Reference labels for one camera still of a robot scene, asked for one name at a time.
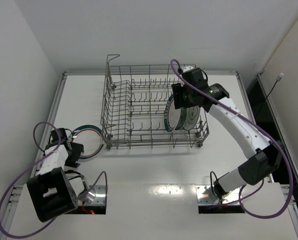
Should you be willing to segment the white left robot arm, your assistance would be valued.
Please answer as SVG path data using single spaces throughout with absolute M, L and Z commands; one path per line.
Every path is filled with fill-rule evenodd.
M 53 220 L 78 208 L 78 196 L 87 187 L 84 177 L 75 169 L 84 146 L 73 142 L 65 128 L 51 131 L 45 148 L 46 159 L 27 187 L 41 222 Z

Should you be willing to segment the teal red rimmed plate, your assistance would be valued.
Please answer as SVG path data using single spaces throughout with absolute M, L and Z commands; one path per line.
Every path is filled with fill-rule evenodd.
M 95 125 L 86 124 L 73 130 L 73 142 L 84 146 L 79 161 L 86 162 L 95 158 L 103 149 L 101 129 Z
M 175 108 L 174 95 L 172 94 L 164 111 L 164 126 L 168 133 L 183 129 L 187 119 L 187 109 Z

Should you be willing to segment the white gold rimmed plate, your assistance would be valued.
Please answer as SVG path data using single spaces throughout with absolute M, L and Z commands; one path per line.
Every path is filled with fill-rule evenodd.
M 192 130 L 195 126 L 200 117 L 200 107 L 193 106 L 187 108 L 187 118 L 186 122 L 183 126 L 183 129 L 186 131 Z

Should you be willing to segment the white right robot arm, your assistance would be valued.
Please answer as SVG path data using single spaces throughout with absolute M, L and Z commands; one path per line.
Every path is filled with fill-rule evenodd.
M 246 184 L 254 186 L 279 167 L 281 154 L 272 141 L 238 117 L 239 110 L 222 85 L 209 85 L 205 72 L 198 67 L 179 68 L 177 73 L 206 95 L 201 95 L 185 84 L 173 84 L 175 107 L 203 108 L 223 125 L 247 158 L 238 168 L 214 181 L 212 189 L 216 197 L 221 199 Z

